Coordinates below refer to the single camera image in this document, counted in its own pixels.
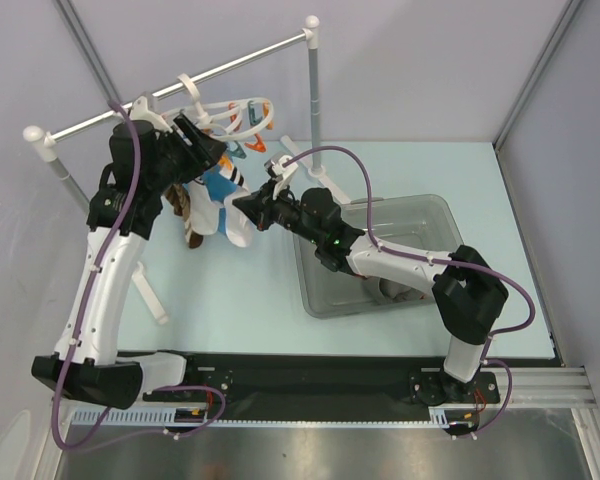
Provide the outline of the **brown sock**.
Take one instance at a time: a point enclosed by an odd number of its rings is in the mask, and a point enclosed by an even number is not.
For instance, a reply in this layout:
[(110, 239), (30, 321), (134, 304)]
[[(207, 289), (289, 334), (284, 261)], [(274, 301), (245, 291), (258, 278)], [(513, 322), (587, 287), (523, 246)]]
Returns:
[(193, 230), (191, 224), (191, 199), (187, 190), (181, 184), (172, 184), (164, 192), (164, 197), (172, 206), (173, 213), (183, 221), (185, 241), (188, 248), (199, 248), (203, 242), (203, 236)]

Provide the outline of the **white black striped sock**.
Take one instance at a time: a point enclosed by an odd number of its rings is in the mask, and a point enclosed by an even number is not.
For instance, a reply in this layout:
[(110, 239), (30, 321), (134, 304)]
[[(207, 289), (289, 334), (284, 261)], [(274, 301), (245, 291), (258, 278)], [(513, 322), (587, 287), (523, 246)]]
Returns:
[(233, 201), (248, 196), (250, 189), (244, 175), (227, 156), (222, 157), (220, 165), (221, 175), (227, 180), (231, 190), (223, 199), (226, 214), (225, 234), (232, 244), (246, 248), (252, 242), (253, 227), (246, 215), (233, 205)]

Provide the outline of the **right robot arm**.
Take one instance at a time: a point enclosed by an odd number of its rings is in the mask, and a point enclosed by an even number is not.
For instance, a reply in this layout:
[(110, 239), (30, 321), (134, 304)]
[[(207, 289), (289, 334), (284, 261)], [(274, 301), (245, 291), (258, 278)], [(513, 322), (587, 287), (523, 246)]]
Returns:
[(488, 335), (509, 293), (475, 249), (426, 251), (381, 243), (370, 230), (346, 223), (326, 188), (295, 198), (270, 180), (233, 204), (258, 230), (277, 224), (313, 244), (316, 258), (332, 272), (385, 279), (432, 296), (450, 334), (442, 391), (453, 401), (476, 391)]

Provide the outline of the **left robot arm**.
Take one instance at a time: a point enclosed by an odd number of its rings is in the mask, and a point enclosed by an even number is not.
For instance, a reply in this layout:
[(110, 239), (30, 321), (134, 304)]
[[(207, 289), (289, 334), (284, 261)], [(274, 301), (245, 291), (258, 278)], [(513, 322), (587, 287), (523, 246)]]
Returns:
[(111, 161), (89, 202), (85, 265), (69, 319), (53, 353), (34, 358), (31, 374), (64, 398), (116, 409), (163, 387), (188, 400), (198, 393), (200, 376), (186, 367), (185, 356), (120, 355), (119, 326), (163, 194), (215, 167), (226, 146), (179, 113), (165, 130), (148, 120), (116, 125), (109, 150)]

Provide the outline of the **white round clip hanger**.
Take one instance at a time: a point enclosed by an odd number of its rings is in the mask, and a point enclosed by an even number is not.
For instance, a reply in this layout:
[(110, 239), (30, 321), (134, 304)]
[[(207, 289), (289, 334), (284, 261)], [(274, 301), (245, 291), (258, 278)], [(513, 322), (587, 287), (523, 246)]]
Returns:
[[(218, 140), (242, 141), (256, 137), (264, 130), (272, 130), (275, 110), (273, 103), (264, 97), (221, 101), (204, 104), (201, 93), (192, 78), (186, 74), (178, 76), (190, 96), (190, 104), (180, 109), (201, 130), (210, 130)], [(248, 119), (247, 103), (256, 104), (256, 112), (263, 119), (259, 125), (251, 127)]]

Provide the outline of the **blue patterned sock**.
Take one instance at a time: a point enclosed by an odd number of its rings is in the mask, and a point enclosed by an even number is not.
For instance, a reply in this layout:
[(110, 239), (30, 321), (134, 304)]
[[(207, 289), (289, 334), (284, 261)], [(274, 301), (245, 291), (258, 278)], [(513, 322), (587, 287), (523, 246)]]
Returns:
[(231, 194), (236, 193), (238, 186), (221, 175), (218, 171), (209, 171), (203, 175), (207, 192), (209, 194), (212, 213), (217, 220), (217, 231), (226, 235), (226, 208), (224, 200)]

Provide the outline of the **orange clothes peg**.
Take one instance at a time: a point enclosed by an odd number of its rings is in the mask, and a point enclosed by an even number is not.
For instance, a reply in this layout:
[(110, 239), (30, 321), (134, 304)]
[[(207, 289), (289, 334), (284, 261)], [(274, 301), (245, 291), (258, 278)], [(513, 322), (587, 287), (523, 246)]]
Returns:
[(245, 142), (244, 146), (259, 153), (265, 153), (267, 151), (265, 142), (259, 136), (256, 137), (255, 142)]

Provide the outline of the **teal clothes peg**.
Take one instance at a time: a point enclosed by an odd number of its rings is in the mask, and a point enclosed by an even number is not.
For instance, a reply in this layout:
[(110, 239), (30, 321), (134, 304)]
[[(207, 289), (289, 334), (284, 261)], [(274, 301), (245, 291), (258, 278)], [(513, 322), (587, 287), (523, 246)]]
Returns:
[(259, 125), (263, 117), (257, 114), (256, 104), (253, 101), (247, 103), (247, 112), (250, 126), (255, 127)]

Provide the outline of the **grey plastic bin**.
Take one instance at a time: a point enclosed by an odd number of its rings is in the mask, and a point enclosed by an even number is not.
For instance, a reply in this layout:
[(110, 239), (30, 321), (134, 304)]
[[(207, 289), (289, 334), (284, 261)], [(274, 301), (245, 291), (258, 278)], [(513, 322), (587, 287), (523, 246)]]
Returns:
[[(447, 202), (437, 195), (376, 198), (372, 219), (374, 234), (382, 241), (449, 252), (456, 251), (463, 243)], [(378, 295), (380, 279), (329, 271), (316, 258), (315, 247), (302, 238), (294, 238), (294, 247), (303, 306), (315, 318), (404, 309), (433, 302), (426, 295), (420, 301), (383, 304)]]

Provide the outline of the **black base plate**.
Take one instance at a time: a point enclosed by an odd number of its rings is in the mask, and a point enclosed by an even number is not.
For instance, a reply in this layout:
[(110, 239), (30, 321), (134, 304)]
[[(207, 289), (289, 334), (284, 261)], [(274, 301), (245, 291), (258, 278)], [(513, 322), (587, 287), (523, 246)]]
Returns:
[(297, 356), (189, 353), (183, 384), (219, 390), (224, 420), (408, 422), (432, 407), (495, 406), (508, 384), (499, 366), (466, 386), (442, 372), (440, 357)]

